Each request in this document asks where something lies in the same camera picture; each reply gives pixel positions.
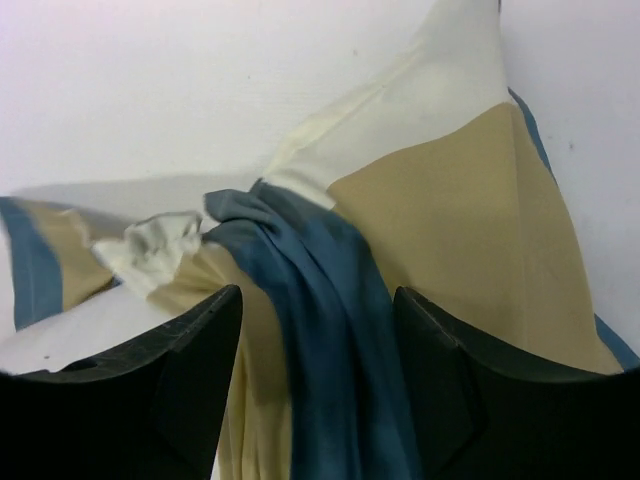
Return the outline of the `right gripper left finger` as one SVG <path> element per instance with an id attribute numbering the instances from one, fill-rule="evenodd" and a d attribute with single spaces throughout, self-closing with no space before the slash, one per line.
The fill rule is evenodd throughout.
<path id="1" fill-rule="evenodd" d="M 207 479 L 242 320 L 230 285 L 56 373 L 1 377 L 5 479 Z"/>

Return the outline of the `blue beige white pillowcase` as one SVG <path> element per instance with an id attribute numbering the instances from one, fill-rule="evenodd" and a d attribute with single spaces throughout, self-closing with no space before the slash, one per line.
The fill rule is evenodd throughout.
<path id="1" fill-rule="evenodd" d="M 3 197 L 1 377 L 59 372 L 234 285 L 207 479 L 428 479 L 398 289 L 541 358 L 639 373 L 594 312 L 536 121 L 507 85 L 500 9 L 437 2 L 405 55 L 201 210 L 131 222 Z"/>

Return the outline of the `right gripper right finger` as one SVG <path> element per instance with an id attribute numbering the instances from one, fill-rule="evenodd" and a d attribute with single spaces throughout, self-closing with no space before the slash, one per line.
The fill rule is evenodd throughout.
<path id="1" fill-rule="evenodd" d="M 516 348 L 400 288 L 394 321 L 428 479 L 635 479 L 639 373 Z"/>

